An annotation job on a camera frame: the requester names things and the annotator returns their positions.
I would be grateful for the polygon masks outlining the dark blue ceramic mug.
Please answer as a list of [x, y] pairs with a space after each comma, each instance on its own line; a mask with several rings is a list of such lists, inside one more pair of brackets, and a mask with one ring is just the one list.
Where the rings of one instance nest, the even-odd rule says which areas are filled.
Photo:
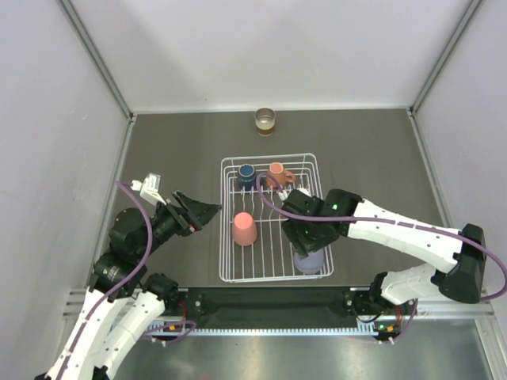
[[250, 192], [257, 189], [257, 171], [251, 164], [241, 165], [237, 174], [237, 186], [240, 191]]

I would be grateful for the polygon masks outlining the glass cup with brown band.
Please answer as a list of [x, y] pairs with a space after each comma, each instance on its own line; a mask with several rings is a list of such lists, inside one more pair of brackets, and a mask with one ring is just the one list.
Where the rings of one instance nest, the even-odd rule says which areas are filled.
[[276, 113], [271, 108], [259, 108], [254, 113], [257, 133], [261, 136], [268, 136], [274, 132]]

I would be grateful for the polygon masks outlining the pink plastic tumbler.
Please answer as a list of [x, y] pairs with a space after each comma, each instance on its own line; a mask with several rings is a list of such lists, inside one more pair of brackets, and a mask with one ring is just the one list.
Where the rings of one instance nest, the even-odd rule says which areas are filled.
[[238, 213], [233, 219], [231, 233], [237, 245], [252, 245], [257, 240], [257, 226], [253, 216], [244, 211]]

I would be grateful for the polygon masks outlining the lilac plastic tumbler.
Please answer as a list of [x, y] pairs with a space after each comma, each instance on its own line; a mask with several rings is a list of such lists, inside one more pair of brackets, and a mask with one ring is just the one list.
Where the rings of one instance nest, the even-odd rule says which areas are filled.
[[298, 253], [293, 254], [293, 262], [295, 268], [306, 275], [314, 275], [318, 273], [324, 265], [324, 249], [309, 253], [305, 257], [301, 257]]

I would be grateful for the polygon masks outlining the terracotta ceramic mug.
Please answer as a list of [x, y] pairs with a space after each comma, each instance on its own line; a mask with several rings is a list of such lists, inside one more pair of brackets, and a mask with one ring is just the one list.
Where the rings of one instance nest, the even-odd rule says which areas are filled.
[[268, 173], [269, 176], [265, 178], [267, 188], [278, 189], [279, 187], [285, 187], [288, 184], [295, 184], [295, 174], [286, 169], [281, 162], [271, 163], [268, 168]]

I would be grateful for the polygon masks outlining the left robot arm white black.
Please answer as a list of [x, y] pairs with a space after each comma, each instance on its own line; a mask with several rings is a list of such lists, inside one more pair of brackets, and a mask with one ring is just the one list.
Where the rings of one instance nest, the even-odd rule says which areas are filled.
[[118, 186], [135, 205], [116, 215], [109, 247], [93, 266], [78, 320], [41, 379], [115, 378], [150, 324], [178, 308], [177, 283], [162, 273], [147, 275], [147, 259], [172, 237], [202, 230], [221, 210], [218, 204], [175, 191], [177, 205], [157, 197], [149, 215], [125, 183]]

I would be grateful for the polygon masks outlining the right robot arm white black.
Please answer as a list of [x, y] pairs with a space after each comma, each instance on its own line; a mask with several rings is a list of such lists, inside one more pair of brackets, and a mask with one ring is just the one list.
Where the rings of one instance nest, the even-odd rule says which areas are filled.
[[369, 289], [374, 311], [388, 314], [409, 300], [443, 295], [453, 301], [481, 300], [486, 264], [483, 229], [440, 228], [383, 209], [361, 196], [340, 189], [325, 199], [304, 190], [280, 195], [291, 218], [282, 229], [298, 257], [306, 259], [340, 237], [370, 241], [421, 260], [400, 272], [381, 272]]

